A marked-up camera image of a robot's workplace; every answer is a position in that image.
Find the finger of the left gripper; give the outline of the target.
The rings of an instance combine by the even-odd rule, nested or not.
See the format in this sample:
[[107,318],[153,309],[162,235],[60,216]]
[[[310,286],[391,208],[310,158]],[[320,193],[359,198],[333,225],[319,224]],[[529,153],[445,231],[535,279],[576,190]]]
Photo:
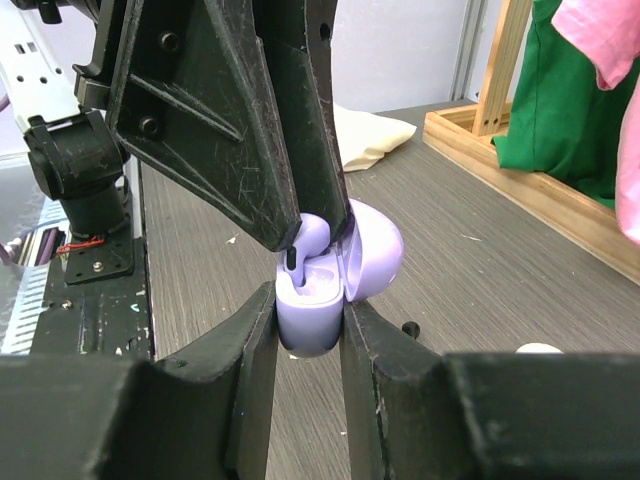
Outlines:
[[301,212],[328,222],[333,240],[350,222],[334,122],[332,0],[253,3]]

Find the aluminium rail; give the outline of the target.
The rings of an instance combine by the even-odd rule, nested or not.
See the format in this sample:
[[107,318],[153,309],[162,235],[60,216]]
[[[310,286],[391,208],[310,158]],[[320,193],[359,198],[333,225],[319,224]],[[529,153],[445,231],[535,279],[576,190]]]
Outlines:
[[49,273],[49,260],[54,256],[55,233],[68,232],[68,220],[59,202],[46,200],[39,223],[26,232],[23,251],[17,269],[15,288],[3,289],[9,293],[9,315],[1,322],[1,354],[28,355],[41,313]]

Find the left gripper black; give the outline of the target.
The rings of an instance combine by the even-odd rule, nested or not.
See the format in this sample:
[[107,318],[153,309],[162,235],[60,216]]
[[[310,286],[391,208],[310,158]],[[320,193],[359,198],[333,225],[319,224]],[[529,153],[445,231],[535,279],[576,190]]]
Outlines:
[[275,94],[249,1],[87,1],[81,105],[121,144],[270,251],[300,225]]

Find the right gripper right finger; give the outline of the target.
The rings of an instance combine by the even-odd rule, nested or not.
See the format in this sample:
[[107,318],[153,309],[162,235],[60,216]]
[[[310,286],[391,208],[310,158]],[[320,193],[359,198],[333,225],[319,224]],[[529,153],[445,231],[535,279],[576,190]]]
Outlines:
[[360,302],[340,359],[355,479],[639,475],[635,355],[438,355]]

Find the cream cloth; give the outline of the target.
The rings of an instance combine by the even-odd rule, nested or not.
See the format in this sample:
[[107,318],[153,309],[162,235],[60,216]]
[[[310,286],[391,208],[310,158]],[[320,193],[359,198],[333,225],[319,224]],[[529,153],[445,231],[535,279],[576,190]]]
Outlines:
[[417,127],[406,121],[333,106],[336,137],[345,173],[368,170],[410,140]]

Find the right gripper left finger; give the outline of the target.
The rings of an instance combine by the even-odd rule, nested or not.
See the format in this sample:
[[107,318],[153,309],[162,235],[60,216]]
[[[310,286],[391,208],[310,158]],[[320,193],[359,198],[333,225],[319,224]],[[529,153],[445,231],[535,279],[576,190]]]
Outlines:
[[262,479],[278,334],[267,282],[157,362],[105,354],[1,360],[5,479]]

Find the white earbud case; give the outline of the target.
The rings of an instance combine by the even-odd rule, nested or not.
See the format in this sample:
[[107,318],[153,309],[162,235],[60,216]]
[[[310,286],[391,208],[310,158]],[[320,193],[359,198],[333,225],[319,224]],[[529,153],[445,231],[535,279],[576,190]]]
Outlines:
[[517,350],[520,354],[562,354],[562,351],[545,343],[527,343],[520,346]]

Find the black earbud centre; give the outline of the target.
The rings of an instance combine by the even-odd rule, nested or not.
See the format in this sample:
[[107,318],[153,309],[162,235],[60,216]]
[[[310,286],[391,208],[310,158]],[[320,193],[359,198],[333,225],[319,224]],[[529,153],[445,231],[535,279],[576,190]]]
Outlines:
[[402,325],[402,331],[413,339],[417,339],[420,335],[420,326],[413,321],[405,322]]

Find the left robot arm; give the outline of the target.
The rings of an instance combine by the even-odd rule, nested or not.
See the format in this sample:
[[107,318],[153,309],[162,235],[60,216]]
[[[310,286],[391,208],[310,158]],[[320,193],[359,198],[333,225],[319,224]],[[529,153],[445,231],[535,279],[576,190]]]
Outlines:
[[60,22],[58,1],[5,1],[1,76],[41,190],[76,235],[120,230],[115,191],[135,157],[218,209],[290,266],[314,214],[338,240],[352,218],[335,133],[333,1],[77,1],[96,29],[68,86],[25,69],[25,12]]

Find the pink t-shirt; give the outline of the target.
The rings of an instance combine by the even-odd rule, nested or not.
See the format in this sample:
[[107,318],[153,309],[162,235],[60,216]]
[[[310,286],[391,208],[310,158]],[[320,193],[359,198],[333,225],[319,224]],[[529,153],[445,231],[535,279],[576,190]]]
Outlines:
[[[556,31],[595,67],[601,90],[617,87],[639,59],[639,3],[634,0],[563,1],[552,18]],[[639,89],[623,116],[617,153],[618,226],[639,242]]]

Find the purple earbud case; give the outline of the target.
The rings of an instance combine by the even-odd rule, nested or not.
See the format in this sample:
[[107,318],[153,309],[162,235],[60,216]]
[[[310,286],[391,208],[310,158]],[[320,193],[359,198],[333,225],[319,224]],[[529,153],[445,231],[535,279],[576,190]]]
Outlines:
[[305,261],[305,283],[293,285],[276,269],[276,315],[280,341],[297,357],[317,357],[337,343],[344,304],[363,301],[386,290],[398,275],[404,242],[396,225],[377,209],[350,201],[352,221],[340,239]]

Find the wooden clothes rack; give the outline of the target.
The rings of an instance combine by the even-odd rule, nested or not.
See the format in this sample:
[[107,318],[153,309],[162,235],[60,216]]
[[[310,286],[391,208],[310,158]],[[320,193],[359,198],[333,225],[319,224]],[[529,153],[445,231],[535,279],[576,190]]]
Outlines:
[[505,2],[478,102],[427,114],[423,139],[638,279],[637,2]]

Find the green t-shirt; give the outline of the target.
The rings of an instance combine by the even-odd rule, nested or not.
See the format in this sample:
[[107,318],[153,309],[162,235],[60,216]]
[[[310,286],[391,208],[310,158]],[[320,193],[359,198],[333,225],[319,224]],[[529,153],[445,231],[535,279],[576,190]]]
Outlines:
[[612,209],[620,128],[639,75],[596,86],[592,63],[554,29],[560,3],[535,1],[509,129],[493,138],[503,169],[543,172]]

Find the purple earbud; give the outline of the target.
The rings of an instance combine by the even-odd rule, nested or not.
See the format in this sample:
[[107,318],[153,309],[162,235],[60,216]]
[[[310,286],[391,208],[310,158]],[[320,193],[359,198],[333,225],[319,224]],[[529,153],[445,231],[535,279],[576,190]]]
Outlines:
[[323,218],[302,213],[301,221],[292,246],[284,254],[284,270],[296,287],[305,283],[305,261],[320,256],[329,247],[331,239],[329,224]]

